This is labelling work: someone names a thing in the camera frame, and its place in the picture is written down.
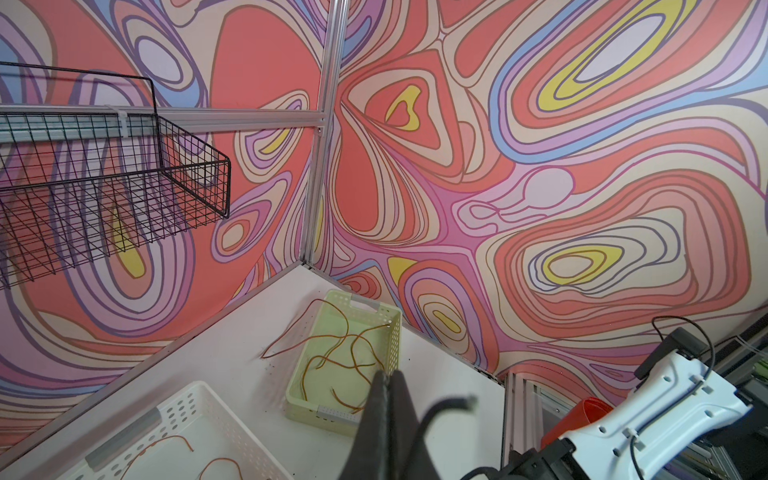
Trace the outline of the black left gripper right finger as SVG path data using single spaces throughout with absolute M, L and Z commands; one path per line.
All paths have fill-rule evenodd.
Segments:
M 404 374 L 395 370 L 389 379 L 389 465 L 391 479 L 438 479 L 439 475 L 426 448 L 419 440 L 414 458 L 407 462 L 420 424 Z

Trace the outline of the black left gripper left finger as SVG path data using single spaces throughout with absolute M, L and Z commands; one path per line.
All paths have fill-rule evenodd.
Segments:
M 340 480 L 389 478 L 388 377 L 378 371 L 373 378 L 357 433 L 339 476 Z

